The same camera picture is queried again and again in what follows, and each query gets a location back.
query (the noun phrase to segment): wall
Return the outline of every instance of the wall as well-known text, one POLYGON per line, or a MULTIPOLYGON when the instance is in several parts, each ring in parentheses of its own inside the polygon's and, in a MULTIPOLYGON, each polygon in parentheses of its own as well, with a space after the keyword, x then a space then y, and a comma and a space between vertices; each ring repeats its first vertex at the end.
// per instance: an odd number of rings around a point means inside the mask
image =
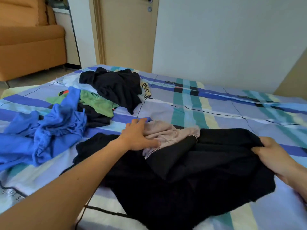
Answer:
POLYGON ((307 100, 307 49, 295 63, 274 94, 307 100))
POLYGON ((75 30, 81 67, 98 64, 95 55, 94 36, 89 0, 68 0, 72 24, 75 30))
POLYGON ((153 73, 273 93, 307 46, 307 0, 160 0, 153 73))

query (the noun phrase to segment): blue clothing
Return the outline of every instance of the blue clothing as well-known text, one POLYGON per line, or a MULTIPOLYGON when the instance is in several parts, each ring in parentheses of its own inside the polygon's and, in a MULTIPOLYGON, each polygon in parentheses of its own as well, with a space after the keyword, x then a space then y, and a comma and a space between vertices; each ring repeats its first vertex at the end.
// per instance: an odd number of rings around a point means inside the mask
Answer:
POLYGON ((19 113, 0 133, 0 171, 22 162, 39 166, 82 138, 87 119, 84 112, 77 112, 80 90, 68 90, 43 120, 37 111, 19 113))

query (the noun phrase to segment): floor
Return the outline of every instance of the floor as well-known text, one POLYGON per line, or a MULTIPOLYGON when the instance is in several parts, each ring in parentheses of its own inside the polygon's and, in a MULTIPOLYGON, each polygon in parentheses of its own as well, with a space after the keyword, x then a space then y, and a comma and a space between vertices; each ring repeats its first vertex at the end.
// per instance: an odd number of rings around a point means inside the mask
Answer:
MULTIPOLYGON (((23 77, 15 78, 13 80, 10 80, 9 84, 11 88, 28 85, 42 85, 58 77, 71 73, 72 71, 74 70, 65 70, 63 67, 54 67, 50 68, 49 70, 43 70, 36 73, 31 73, 23 77)), ((3 91, 6 89, 8 89, 6 84, 0 81, 0 97, 3 91)))

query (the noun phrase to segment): bed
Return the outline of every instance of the bed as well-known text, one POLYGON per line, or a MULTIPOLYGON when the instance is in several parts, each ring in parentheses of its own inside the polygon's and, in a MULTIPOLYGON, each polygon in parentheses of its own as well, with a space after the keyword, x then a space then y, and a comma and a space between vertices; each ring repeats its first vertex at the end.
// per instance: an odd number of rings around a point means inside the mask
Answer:
MULTIPOLYGON (((97 65, 77 70, 95 71, 122 67, 97 65)), ((245 128, 259 136, 273 137, 300 164, 307 166, 307 101, 249 90, 204 85, 201 82, 139 73, 148 82, 152 96, 146 98, 131 115, 119 107, 111 124, 85 132, 83 140, 98 132, 120 134, 134 118, 150 117, 178 127, 198 125, 201 128, 245 128)), ((67 89, 63 78, 22 91, 0 100, 0 132, 18 112, 37 110, 46 115, 50 103, 46 98, 67 89)), ((19 164, 0 172, 0 213, 18 203, 72 165, 77 155, 75 146, 39 167, 19 164)), ((221 216, 210 217, 194 229, 307 229, 307 211, 300 196, 275 177, 276 190, 255 203, 245 204, 221 216)), ((126 215, 112 191, 99 187, 78 217, 78 229, 146 229, 126 215)))

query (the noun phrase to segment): sofa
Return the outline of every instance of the sofa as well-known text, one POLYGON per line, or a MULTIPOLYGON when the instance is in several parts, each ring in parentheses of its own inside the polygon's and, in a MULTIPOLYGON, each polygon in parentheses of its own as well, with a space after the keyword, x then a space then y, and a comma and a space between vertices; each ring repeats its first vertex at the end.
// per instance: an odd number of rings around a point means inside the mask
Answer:
POLYGON ((65 64, 64 35, 45 0, 0 0, 0 81, 65 64))

